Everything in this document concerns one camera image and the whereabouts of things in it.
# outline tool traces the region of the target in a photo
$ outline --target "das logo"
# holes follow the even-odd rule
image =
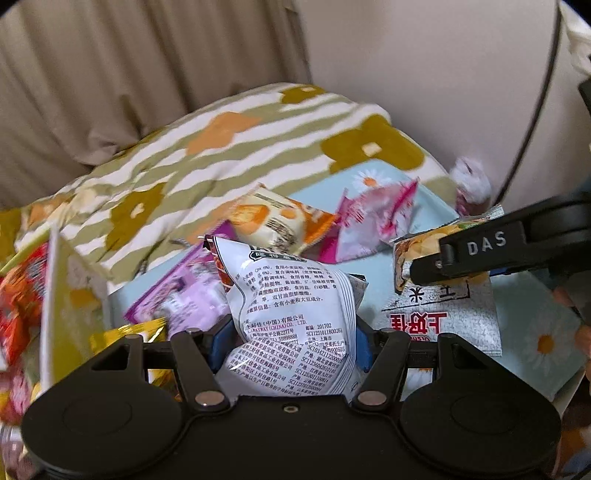
[[[470,255],[476,255],[478,253],[484,253],[487,250],[493,250],[493,245],[496,247],[504,247],[507,243],[505,240],[505,232],[495,232],[495,239],[491,243],[487,237],[482,237],[482,244],[478,245],[476,242],[468,242],[468,253]]]

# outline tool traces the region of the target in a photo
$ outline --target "blanket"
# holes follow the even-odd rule
[[[115,291],[178,253],[179,239],[199,241],[258,183],[288,196],[370,158],[421,181],[446,175],[378,105],[315,85],[259,87],[154,132],[52,197],[0,212],[0,267],[57,223]]]

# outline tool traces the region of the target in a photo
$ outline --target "beige curtain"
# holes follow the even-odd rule
[[[26,204],[181,116],[309,80],[285,0],[21,0],[0,20],[0,206]]]

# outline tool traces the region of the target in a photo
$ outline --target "chip bag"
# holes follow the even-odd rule
[[[209,243],[245,342],[216,374],[226,395],[352,395],[355,310],[366,283],[312,260]]]
[[[230,222],[213,235],[235,239]],[[192,246],[185,257],[137,300],[125,313],[132,323],[165,318],[168,338],[188,328],[206,332],[230,313],[211,253],[203,244]]]
[[[407,332],[414,340],[436,341],[439,333],[456,333],[490,356],[500,356],[501,334],[488,273],[419,286],[410,278],[413,260],[439,252],[439,239],[502,215],[495,210],[461,218],[397,242],[394,246],[394,295],[382,308],[376,327]]]
[[[0,283],[0,342],[8,365],[38,333],[45,296],[48,242],[13,267]]]
[[[324,239],[319,261],[340,263],[367,257],[408,233],[418,180],[370,189],[354,199],[343,194],[337,228]]]
[[[144,342],[164,342],[166,340],[166,320],[157,319],[150,322],[139,323],[137,325],[123,325],[114,330],[108,330],[102,333],[95,333],[90,336],[90,348],[94,355],[102,352],[109,345],[112,345],[117,340],[123,338],[125,335],[131,334],[141,335]],[[176,384],[174,374],[169,370],[148,370],[148,381],[152,385],[164,388],[176,394]]]
[[[321,240],[336,218],[262,186],[241,198],[229,216],[241,242],[294,255]]]

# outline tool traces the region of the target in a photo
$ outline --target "black cable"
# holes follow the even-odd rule
[[[558,5],[556,5],[556,13],[554,17],[554,32],[552,33],[552,43],[550,47],[550,54],[548,55],[548,63],[546,66],[546,74],[544,76],[544,83],[542,84],[542,88],[540,90],[540,95],[538,96],[538,101],[535,105],[534,114],[530,120],[530,126],[527,129],[523,142],[521,143],[521,148],[517,152],[517,156],[513,161],[513,165],[511,166],[511,170],[507,175],[505,182],[501,189],[499,190],[498,195],[496,196],[495,202],[493,205],[497,203],[501,203],[513,182],[515,174],[517,174],[517,170],[523,161],[523,157],[527,148],[530,146],[531,139],[534,135],[535,127],[538,125],[538,121],[540,120],[540,115],[542,113],[542,108],[544,107],[544,102],[546,101],[546,97],[548,96],[548,91],[550,90],[550,83],[552,81],[552,75],[554,73],[554,68],[556,66],[556,57],[558,55],[558,47],[560,45],[560,28],[562,26],[562,16],[560,14],[560,9]]]

